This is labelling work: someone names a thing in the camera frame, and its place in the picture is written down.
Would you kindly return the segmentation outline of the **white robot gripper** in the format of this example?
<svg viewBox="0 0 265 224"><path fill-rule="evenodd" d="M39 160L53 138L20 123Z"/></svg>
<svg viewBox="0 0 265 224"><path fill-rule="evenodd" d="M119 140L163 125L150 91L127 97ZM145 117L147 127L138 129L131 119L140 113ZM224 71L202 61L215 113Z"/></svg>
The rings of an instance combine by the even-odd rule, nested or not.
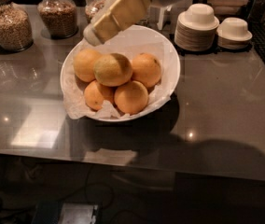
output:
<svg viewBox="0 0 265 224"><path fill-rule="evenodd" d="M183 0L105 0L104 7L92 18L83 35L89 44L104 44L146 15L150 5L166 7Z"/></svg>

